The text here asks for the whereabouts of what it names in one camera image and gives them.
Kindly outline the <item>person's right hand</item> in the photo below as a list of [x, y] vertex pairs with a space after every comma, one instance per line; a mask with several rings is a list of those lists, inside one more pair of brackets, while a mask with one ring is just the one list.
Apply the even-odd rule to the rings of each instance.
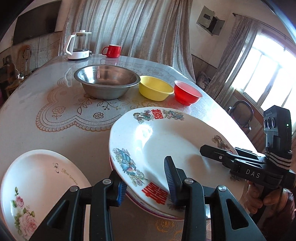
[[271, 217], [282, 211], [295, 211], [295, 200], [293, 194], [287, 189], [276, 189], [261, 200], [259, 188], [248, 181], [248, 190], [244, 206], [251, 214], [256, 214], [263, 206], [270, 207], [267, 216]]

